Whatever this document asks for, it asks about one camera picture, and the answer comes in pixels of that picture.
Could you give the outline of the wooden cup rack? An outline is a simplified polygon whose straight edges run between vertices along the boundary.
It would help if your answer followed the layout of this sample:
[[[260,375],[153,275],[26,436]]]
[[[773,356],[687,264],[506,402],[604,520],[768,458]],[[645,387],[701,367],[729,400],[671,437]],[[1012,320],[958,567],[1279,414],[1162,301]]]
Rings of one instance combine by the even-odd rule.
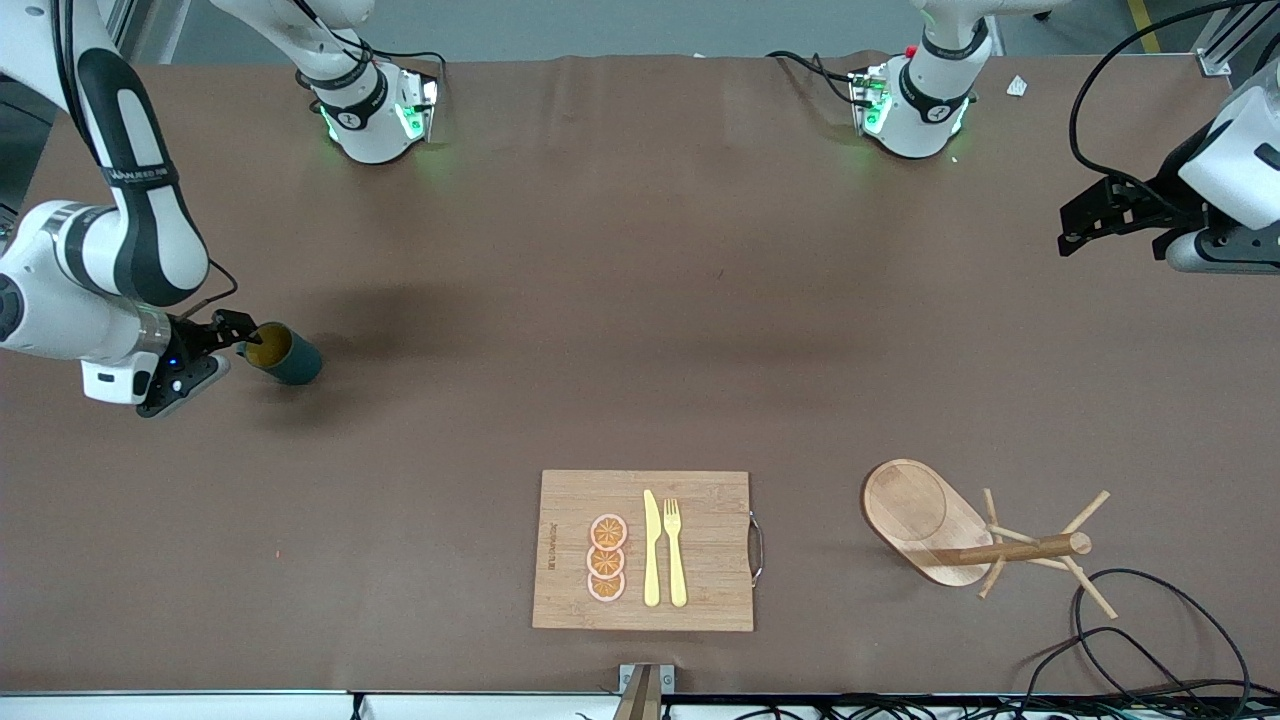
[[[928,582],[974,585],[987,598],[1005,569],[1029,564],[1071,575],[1084,596],[1115,620],[1117,611],[1087,575],[1080,556],[1093,550],[1083,527],[1110,500],[1101,491],[1061,530],[1028,536],[1002,524],[991,489],[975,509],[924,462],[895,459],[881,464],[861,488],[861,510],[870,529]]]

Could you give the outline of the wooden cutting board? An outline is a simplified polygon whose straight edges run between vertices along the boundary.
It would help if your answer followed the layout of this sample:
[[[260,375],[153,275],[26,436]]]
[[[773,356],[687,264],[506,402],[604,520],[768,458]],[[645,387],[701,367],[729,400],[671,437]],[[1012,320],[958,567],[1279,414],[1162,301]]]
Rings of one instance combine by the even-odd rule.
[[[669,546],[657,547],[660,603],[644,603],[645,509],[650,489],[663,520],[663,501],[677,498],[687,605],[669,598]],[[626,591],[614,602],[586,588],[589,527],[602,514],[626,520],[622,551]],[[751,632],[754,584],[749,475],[745,471],[547,470],[541,475],[532,625],[593,632]]]

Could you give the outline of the yellow plastic fork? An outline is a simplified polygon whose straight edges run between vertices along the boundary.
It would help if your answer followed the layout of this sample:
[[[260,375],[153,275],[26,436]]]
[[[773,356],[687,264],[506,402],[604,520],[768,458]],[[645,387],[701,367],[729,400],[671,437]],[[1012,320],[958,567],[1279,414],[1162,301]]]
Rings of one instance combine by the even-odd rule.
[[[677,498],[663,501],[663,528],[669,546],[669,598],[675,607],[682,609],[689,602],[689,591],[680,544],[684,523]]]

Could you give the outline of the yellow plastic knife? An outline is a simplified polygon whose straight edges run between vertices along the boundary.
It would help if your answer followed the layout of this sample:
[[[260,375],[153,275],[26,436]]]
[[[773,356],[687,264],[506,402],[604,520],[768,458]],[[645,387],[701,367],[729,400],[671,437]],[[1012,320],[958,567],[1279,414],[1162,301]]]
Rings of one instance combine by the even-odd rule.
[[[646,607],[655,607],[660,603],[660,577],[657,557],[657,547],[663,532],[663,520],[658,502],[650,489],[644,489],[643,501],[645,509],[645,571],[644,571],[644,603]]]

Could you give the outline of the teal cup yellow inside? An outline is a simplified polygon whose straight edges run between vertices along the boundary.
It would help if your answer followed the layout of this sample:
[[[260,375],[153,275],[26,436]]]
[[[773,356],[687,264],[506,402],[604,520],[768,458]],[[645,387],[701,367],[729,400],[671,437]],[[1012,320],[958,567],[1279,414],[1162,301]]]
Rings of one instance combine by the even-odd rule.
[[[279,322],[260,325],[236,354],[284,386],[306,386],[323,369],[323,355],[305,337]]]

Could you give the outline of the aluminium frame profile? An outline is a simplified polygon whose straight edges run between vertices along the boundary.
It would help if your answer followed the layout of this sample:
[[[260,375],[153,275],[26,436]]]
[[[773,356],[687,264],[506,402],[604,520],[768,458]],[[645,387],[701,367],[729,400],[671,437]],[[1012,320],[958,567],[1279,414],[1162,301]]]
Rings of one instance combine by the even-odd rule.
[[[1210,13],[1190,50],[1202,74],[1230,76],[1230,61],[1276,18],[1280,0],[1249,0]]]
[[[119,54],[132,60],[148,0],[95,0],[108,36]]]

